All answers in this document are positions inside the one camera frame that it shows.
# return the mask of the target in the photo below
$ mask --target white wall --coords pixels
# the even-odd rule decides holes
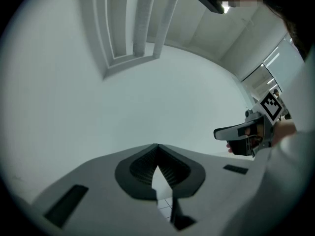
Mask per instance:
[[[242,34],[221,59],[223,67],[245,79],[272,52],[286,34],[282,20],[266,6],[260,6]]]
[[[30,0],[0,50],[0,158],[12,190],[31,202],[87,160],[144,144],[226,151],[213,130],[242,123],[246,109],[231,74],[164,47],[103,81],[78,3]]]

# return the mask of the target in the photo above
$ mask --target handheld device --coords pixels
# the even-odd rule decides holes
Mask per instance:
[[[214,137],[226,140],[235,155],[255,157],[259,150],[271,147],[273,125],[283,111],[280,102],[268,92],[251,110],[245,112],[245,123],[215,129]],[[263,130],[262,137],[257,134],[257,128]]]

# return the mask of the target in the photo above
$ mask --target ceiling light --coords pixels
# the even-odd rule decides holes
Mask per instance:
[[[229,6],[223,6],[223,8],[224,8],[224,13],[227,13],[227,11],[229,10]]]
[[[277,48],[274,49],[274,51],[264,60],[264,62],[277,50]]]
[[[275,84],[272,88],[269,89],[269,91],[270,91],[271,89],[275,88],[277,85],[278,85],[278,84]]]
[[[271,79],[267,84],[270,84],[274,79]]]
[[[276,58],[279,57],[279,55],[280,55],[280,53],[275,55],[275,57],[266,65],[266,67],[270,66],[272,64],[272,62],[274,62],[276,60]]]

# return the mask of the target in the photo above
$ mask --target black slot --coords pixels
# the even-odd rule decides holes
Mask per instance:
[[[73,186],[64,196],[44,215],[55,226],[62,227],[78,206],[88,188],[82,185]]]
[[[233,172],[236,172],[236,173],[239,173],[239,174],[243,174],[243,175],[245,175],[247,173],[247,171],[248,171],[248,169],[246,169],[246,168],[233,166],[233,165],[229,165],[229,164],[225,165],[223,168],[228,170],[228,171],[233,171]]]

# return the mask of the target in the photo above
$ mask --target person's hand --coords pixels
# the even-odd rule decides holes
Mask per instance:
[[[274,137],[271,141],[271,146],[273,147],[278,142],[280,142],[284,137],[295,134],[296,128],[293,120],[282,120],[277,121],[274,125]]]
[[[249,136],[250,134],[251,134],[251,128],[248,127],[247,129],[245,129],[245,135]],[[264,125],[257,124],[257,136],[250,139],[251,146],[255,147],[256,145],[258,145],[262,141],[263,136],[264,136]],[[229,153],[233,153],[230,144],[227,144],[226,147],[228,148]]]

